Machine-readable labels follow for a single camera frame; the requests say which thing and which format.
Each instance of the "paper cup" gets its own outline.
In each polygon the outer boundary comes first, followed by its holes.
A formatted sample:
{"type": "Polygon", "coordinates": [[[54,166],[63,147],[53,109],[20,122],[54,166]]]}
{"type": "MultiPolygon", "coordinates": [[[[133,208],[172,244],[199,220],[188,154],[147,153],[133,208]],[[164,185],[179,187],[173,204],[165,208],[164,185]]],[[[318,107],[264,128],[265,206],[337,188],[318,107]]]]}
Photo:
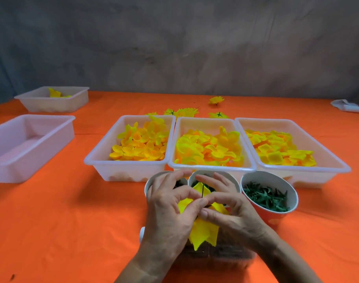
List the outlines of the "paper cup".
{"type": "Polygon", "coordinates": [[[235,177],[232,176],[231,174],[229,174],[227,172],[223,172],[223,171],[198,170],[190,176],[190,178],[188,179],[188,185],[192,186],[192,184],[196,181],[196,179],[195,179],[196,175],[206,175],[206,176],[213,178],[213,173],[215,173],[215,172],[219,173],[220,175],[222,175],[222,176],[226,177],[228,180],[230,180],[236,186],[237,192],[241,193],[241,186],[238,183],[238,181],[235,179],[235,177]]]}
{"type": "MultiPolygon", "coordinates": [[[[151,187],[151,185],[153,184],[153,180],[155,178],[157,178],[158,176],[161,176],[163,174],[167,174],[167,173],[172,173],[173,171],[163,171],[163,172],[159,172],[153,176],[151,176],[149,178],[149,180],[145,183],[145,187],[144,187],[144,193],[145,193],[145,197],[147,197],[147,192],[149,190],[149,188],[151,187]]],[[[187,185],[187,179],[186,178],[181,178],[179,179],[181,181],[182,185],[187,185]]]]}
{"type": "Polygon", "coordinates": [[[299,197],[293,186],[291,186],[281,177],[269,172],[255,171],[243,175],[241,179],[241,187],[243,194],[252,203],[259,216],[263,219],[264,222],[269,225],[277,225],[282,218],[284,218],[287,214],[293,212],[297,208],[299,203],[299,197]],[[287,191],[287,207],[289,207],[290,209],[287,212],[275,212],[253,202],[244,192],[244,187],[250,182],[259,183],[262,186],[269,186],[274,190],[280,190],[282,193],[285,193],[287,191]]]}

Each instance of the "person's right hand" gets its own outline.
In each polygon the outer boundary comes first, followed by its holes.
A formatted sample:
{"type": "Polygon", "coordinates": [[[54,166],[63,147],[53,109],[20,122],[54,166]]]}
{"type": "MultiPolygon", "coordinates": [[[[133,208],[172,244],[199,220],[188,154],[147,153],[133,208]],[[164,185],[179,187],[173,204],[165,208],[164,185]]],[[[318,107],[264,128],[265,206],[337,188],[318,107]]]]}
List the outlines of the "person's right hand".
{"type": "Polygon", "coordinates": [[[202,176],[202,182],[217,190],[205,198],[209,203],[228,204],[231,208],[231,215],[224,215],[215,210],[203,208],[199,214],[201,219],[223,228],[242,245],[257,253],[262,248],[276,248],[280,238],[275,231],[264,223],[245,195],[236,193],[236,190],[231,192],[231,189],[226,189],[225,187],[229,186],[226,185],[229,180],[222,175],[217,176],[220,178],[218,180],[208,177],[209,180],[206,181],[204,177],[207,176],[202,176]]]}

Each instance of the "orange table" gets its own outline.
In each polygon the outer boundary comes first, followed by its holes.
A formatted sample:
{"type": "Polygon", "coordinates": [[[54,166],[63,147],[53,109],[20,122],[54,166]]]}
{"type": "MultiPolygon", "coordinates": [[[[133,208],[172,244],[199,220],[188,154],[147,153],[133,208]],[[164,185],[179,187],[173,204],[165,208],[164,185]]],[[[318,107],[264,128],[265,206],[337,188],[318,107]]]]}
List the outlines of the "orange table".
{"type": "MultiPolygon", "coordinates": [[[[75,138],[31,179],[0,184],[0,282],[111,283],[135,254],[147,211],[144,183],[106,182],[83,163],[124,114],[198,108],[230,118],[292,119],[352,168],[322,190],[298,189],[298,209],[278,233],[326,283],[359,282],[359,114],[323,99],[90,92],[73,113],[75,138]]],[[[0,124],[28,113],[0,105],[0,124]]],[[[258,258],[243,271],[169,272],[166,282],[276,282],[258,258]]]]}

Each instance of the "forearm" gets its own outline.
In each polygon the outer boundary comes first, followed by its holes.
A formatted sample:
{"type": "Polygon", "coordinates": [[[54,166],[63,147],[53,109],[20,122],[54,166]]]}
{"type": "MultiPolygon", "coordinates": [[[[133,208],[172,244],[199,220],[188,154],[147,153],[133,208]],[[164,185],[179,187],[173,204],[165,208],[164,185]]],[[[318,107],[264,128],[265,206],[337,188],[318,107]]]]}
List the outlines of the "forearm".
{"type": "Polygon", "coordinates": [[[115,283],[160,283],[171,265],[170,259],[163,259],[151,248],[140,246],[115,283]]]}
{"type": "Polygon", "coordinates": [[[269,267],[279,283],[322,283],[309,265],[279,237],[271,237],[269,248],[258,255],[269,267]]]}

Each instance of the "pile of yellow petals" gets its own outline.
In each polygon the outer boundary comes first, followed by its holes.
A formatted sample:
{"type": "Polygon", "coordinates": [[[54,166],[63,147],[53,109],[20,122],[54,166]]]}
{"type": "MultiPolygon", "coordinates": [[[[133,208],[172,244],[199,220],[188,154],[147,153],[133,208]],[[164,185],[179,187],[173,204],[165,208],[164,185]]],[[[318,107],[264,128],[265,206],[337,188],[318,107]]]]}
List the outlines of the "pile of yellow petals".
{"type": "Polygon", "coordinates": [[[316,165],[313,151],[298,150],[292,136],[284,132],[259,132],[245,130],[261,161],[268,165],[304,166],[316,165]]]}
{"type": "Polygon", "coordinates": [[[198,109],[195,108],[181,108],[177,111],[173,109],[167,109],[163,114],[164,115],[174,115],[176,118],[178,117],[195,117],[195,114],[198,114],[198,109]]]}
{"type": "Polygon", "coordinates": [[[227,115],[225,115],[222,112],[218,112],[218,113],[208,113],[208,115],[210,115],[210,118],[229,118],[227,115]]]}
{"type": "Polygon", "coordinates": [[[125,131],[117,138],[122,139],[120,145],[112,147],[110,158],[115,161],[161,161],[165,157],[169,129],[164,120],[149,116],[151,121],[139,128],[137,122],[133,126],[126,125],[125,131]]]}
{"type": "Polygon", "coordinates": [[[242,167],[244,157],[238,143],[240,133],[227,133],[223,126],[219,130],[220,134],[212,136],[190,129],[176,143],[174,162],[184,165],[242,167]]]}
{"type": "Polygon", "coordinates": [[[224,98],[222,98],[221,96],[215,96],[210,99],[208,104],[216,104],[217,105],[218,103],[223,102],[223,101],[224,101],[224,98]]]}
{"type": "MultiPolygon", "coordinates": [[[[202,183],[196,184],[194,186],[194,189],[196,189],[199,193],[203,194],[203,196],[209,195],[211,193],[211,191],[207,187],[203,186],[202,183]]],[[[192,201],[193,201],[192,199],[186,198],[178,203],[178,209],[181,214],[188,206],[188,204],[191,203],[192,201]]],[[[222,214],[226,214],[226,215],[229,214],[222,204],[213,203],[209,208],[214,209],[222,214]]],[[[219,227],[217,225],[214,225],[200,218],[197,218],[191,229],[189,240],[194,245],[195,251],[197,251],[199,246],[205,241],[210,243],[212,246],[216,246],[216,242],[218,239],[218,232],[219,232],[219,227]]]]}
{"type": "Polygon", "coordinates": [[[48,88],[48,90],[50,91],[50,97],[57,97],[57,98],[65,98],[65,97],[71,97],[71,95],[67,95],[67,96],[61,96],[61,92],[54,90],[53,88],[48,88]]]}

